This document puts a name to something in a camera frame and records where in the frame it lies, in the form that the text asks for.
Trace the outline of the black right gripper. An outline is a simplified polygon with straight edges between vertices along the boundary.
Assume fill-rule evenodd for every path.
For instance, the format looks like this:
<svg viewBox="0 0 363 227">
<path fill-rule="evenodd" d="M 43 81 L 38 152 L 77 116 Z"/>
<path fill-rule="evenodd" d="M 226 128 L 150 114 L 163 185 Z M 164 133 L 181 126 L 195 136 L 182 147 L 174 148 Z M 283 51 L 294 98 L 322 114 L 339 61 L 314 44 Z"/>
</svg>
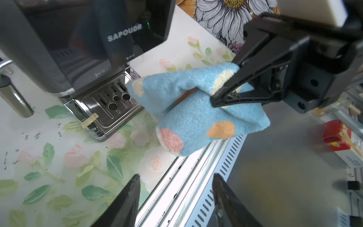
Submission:
<svg viewBox="0 0 363 227">
<path fill-rule="evenodd" d="M 363 31 L 263 14 L 244 27 L 239 70 L 210 98 L 214 108 L 284 101 L 299 113 L 335 102 L 363 63 Z"/>
</svg>

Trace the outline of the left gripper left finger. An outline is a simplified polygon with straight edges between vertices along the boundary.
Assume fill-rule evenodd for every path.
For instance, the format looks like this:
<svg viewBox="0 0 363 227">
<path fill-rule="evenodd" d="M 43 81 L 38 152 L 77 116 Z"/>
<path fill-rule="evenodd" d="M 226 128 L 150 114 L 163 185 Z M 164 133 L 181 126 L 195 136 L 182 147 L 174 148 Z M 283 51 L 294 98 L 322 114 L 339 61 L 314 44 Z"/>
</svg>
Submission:
<svg viewBox="0 0 363 227">
<path fill-rule="evenodd" d="M 140 175 L 135 174 L 92 227 L 134 227 L 140 201 Z"/>
</svg>

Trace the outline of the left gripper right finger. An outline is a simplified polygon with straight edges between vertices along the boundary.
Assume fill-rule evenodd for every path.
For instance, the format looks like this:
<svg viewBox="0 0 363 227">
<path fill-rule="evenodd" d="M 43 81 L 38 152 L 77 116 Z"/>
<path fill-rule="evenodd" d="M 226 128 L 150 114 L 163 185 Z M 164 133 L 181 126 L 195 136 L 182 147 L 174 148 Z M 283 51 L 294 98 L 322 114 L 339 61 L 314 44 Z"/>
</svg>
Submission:
<svg viewBox="0 0 363 227">
<path fill-rule="evenodd" d="M 213 175 L 212 192 L 218 227 L 262 227 L 218 173 Z"/>
</svg>

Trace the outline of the blue patterned cleaning cloth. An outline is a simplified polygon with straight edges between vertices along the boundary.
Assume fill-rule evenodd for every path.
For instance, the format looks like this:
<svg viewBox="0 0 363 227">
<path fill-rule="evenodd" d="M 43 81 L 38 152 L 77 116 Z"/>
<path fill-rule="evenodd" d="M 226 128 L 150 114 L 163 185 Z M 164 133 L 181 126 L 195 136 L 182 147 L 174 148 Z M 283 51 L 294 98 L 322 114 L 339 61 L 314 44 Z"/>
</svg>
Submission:
<svg viewBox="0 0 363 227">
<path fill-rule="evenodd" d="M 130 96 L 158 120 L 161 145 L 177 156 L 189 156 L 216 139 L 262 131 L 270 120 L 259 103 L 213 107 L 210 98 L 239 67 L 221 63 L 167 72 L 127 83 Z"/>
</svg>

